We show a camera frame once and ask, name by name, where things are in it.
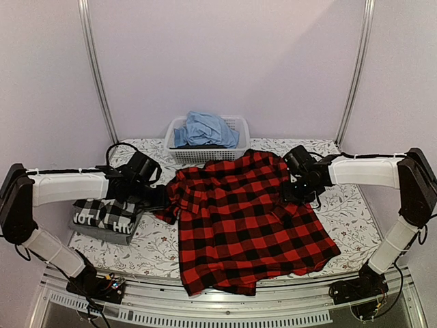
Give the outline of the red black plaid shirt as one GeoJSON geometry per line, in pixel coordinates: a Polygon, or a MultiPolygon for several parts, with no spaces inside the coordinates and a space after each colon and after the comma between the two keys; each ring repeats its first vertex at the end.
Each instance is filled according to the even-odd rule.
{"type": "Polygon", "coordinates": [[[253,296],[258,281],[317,272],[341,252],[313,209],[282,202],[290,179],[278,155],[247,150],[176,172],[156,218],[178,227],[186,293],[206,288],[253,296]]]}

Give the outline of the folded grey shirt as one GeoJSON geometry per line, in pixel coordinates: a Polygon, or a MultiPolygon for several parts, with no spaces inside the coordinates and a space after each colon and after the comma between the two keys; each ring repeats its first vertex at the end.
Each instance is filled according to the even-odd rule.
{"type": "Polygon", "coordinates": [[[117,232],[112,232],[110,230],[103,230],[100,228],[74,225],[72,221],[70,222],[70,228],[73,229],[75,232],[84,234],[85,236],[90,236],[92,238],[100,239],[101,241],[118,244],[118,245],[129,245],[136,232],[137,226],[144,212],[143,208],[140,207],[140,209],[142,210],[142,213],[137,217],[137,222],[130,234],[120,234],[117,232]]]}

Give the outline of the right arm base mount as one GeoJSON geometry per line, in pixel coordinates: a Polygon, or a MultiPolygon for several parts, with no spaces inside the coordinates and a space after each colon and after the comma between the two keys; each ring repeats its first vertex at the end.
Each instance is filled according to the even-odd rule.
{"type": "Polygon", "coordinates": [[[355,318],[361,321],[373,320],[386,303],[388,284],[384,274],[360,271],[354,279],[332,283],[328,295],[335,305],[357,302],[351,306],[355,318]]]}

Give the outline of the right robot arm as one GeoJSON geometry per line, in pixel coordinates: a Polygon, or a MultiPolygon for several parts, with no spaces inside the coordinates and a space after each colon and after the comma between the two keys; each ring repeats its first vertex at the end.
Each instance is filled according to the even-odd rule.
{"type": "Polygon", "coordinates": [[[353,292],[367,298],[384,274],[405,255],[428,222],[436,217],[436,175],[420,148],[394,154],[318,156],[296,146],[283,156],[292,181],[282,197],[296,205],[316,201],[329,187],[354,185],[362,190],[386,189],[397,197],[397,217],[364,264],[368,272],[357,278],[353,292]]]}

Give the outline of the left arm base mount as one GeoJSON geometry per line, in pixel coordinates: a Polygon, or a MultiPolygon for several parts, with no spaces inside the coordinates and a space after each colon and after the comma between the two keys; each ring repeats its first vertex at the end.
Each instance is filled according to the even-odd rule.
{"type": "Polygon", "coordinates": [[[123,277],[116,277],[114,273],[99,277],[96,268],[86,264],[76,277],[69,278],[66,290],[90,299],[120,304],[126,289],[125,282],[123,277]]]}

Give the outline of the aluminium post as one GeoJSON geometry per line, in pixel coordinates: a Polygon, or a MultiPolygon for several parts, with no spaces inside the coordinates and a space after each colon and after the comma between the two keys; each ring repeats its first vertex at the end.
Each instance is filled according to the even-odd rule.
{"type": "Polygon", "coordinates": [[[356,102],[356,97],[361,82],[361,76],[365,66],[369,41],[371,38],[374,10],[375,10],[375,1],[366,0],[364,2],[363,21],[361,26],[360,38],[358,40],[358,50],[356,54],[352,80],[348,90],[348,95],[346,98],[343,114],[341,116],[339,129],[337,131],[336,138],[335,138],[335,143],[338,148],[342,148],[342,145],[346,138],[346,133],[352,117],[354,104],[356,102]]]}
{"type": "Polygon", "coordinates": [[[109,134],[109,138],[112,144],[119,141],[113,116],[109,107],[109,102],[104,89],[104,83],[102,79],[102,73],[100,71],[100,65],[98,63],[98,55],[96,51],[96,44],[94,41],[94,35],[91,25],[91,14],[89,10],[89,1],[78,0],[79,17],[81,21],[81,28],[83,32],[83,38],[85,42],[85,50],[87,52],[89,67],[91,70],[91,76],[94,81],[100,110],[102,117],[109,134]]]}

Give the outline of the right aluminium post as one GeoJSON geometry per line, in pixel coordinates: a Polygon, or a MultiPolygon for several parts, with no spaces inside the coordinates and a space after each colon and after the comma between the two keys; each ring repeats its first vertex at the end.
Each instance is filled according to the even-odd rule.
{"type": "Polygon", "coordinates": [[[337,131],[336,138],[335,138],[335,143],[338,148],[342,148],[342,145],[346,138],[346,133],[352,117],[354,104],[356,102],[356,97],[361,82],[361,76],[365,66],[369,41],[371,38],[374,10],[375,10],[375,1],[366,0],[364,2],[363,21],[361,26],[360,38],[358,40],[358,50],[356,54],[352,80],[348,90],[348,95],[346,98],[343,114],[341,116],[339,129],[337,131]]]}

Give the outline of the white plastic basket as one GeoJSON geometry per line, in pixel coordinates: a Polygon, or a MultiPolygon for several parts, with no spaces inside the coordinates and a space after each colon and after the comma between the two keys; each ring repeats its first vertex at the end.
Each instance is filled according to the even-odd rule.
{"type": "Polygon", "coordinates": [[[174,130],[185,126],[186,117],[180,116],[171,121],[165,135],[164,149],[179,164],[200,164],[207,161],[234,161],[250,148],[249,126],[240,116],[221,116],[230,129],[239,132],[236,148],[176,148],[174,130]]]}

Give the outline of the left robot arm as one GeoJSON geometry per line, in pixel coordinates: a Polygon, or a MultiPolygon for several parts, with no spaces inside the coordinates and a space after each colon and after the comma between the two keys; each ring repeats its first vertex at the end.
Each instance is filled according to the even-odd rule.
{"type": "Polygon", "coordinates": [[[167,189],[147,181],[127,167],[106,165],[89,169],[30,170],[20,163],[11,166],[1,187],[1,231],[13,245],[22,245],[43,261],[75,278],[76,287],[88,297],[102,289],[101,281],[90,271],[77,251],[39,227],[33,210],[45,204],[73,200],[117,200],[143,205],[146,211],[163,210],[169,205],[167,189]]]}

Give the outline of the blue shirt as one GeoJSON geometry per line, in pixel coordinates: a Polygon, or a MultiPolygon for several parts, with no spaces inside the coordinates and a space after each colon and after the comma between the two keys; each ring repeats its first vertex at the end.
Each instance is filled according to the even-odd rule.
{"type": "Polygon", "coordinates": [[[190,111],[185,125],[173,130],[176,148],[215,145],[219,148],[236,148],[239,132],[230,128],[223,118],[190,111]]]}

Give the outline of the aluminium front rail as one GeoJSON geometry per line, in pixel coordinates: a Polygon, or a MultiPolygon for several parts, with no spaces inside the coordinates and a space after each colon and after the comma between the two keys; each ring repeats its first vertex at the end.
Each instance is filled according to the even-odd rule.
{"type": "Polygon", "coordinates": [[[335,304],[328,289],[340,275],[262,281],[253,297],[207,289],[190,297],[178,280],[129,277],[120,304],[87,309],[66,291],[66,280],[47,268],[30,327],[429,327],[406,266],[386,273],[389,293],[374,319],[354,317],[355,303],[335,304]]]}

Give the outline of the floral tablecloth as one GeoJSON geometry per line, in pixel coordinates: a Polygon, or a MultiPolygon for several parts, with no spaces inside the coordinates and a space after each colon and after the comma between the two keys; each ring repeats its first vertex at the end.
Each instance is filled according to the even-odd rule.
{"type": "MultiPolygon", "coordinates": [[[[279,156],[291,148],[303,145],[320,155],[337,153],[331,140],[252,138],[254,150],[273,152],[279,156]]],[[[111,157],[114,167],[126,163],[138,148],[163,169],[159,182],[168,183],[176,170],[182,168],[164,148],[163,139],[127,139],[111,157]]],[[[329,260],[321,271],[308,274],[310,278],[357,272],[382,241],[378,224],[371,216],[361,189],[351,184],[328,188],[314,202],[315,213],[328,235],[339,247],[340,255],[329,260]]],[[[109,272],[127,276],[180,279],[178,262],[178,226],[164,223],[151,214],[139,220],[129,245],[116,245],[75,232],[69,245],[81,251],[93,265],[109,272]]]]}

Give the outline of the left aluminium post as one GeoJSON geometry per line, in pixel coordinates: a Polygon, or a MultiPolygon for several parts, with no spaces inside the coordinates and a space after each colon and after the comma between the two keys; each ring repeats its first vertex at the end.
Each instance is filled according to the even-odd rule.
{"type": "Polygon", "coordinates": [[[96,51],[96,44],[94,41],[94,35],[91,25],[91,14],[89,10],[89,1],[78,0],[79,17],[81,21],[81,28],[83,32],[83,38],[85,42],[85,50],[87,52],[89,67],[91,70],[91,76],[94,81],[100,110],[102,117],[109,134],[109,138],[112,144],[119,141],[113,116],[109,107],[109,102],[104,89],[104,83],[102,79],[102,73],[100,71],[100,65],[98,63],[98,55],[96,51]]]}

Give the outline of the folded black white plaid shirt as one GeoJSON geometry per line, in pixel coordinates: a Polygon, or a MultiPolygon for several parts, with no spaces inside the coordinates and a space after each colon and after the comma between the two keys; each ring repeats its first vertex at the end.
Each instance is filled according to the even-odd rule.
{"type": "Polygon", "coordinates": [[[140,207],[133,203],[119,203],[117,200],[77,200],[73,203],[72,222],[76,226],[130,234],[141,213],[140,207]]]}

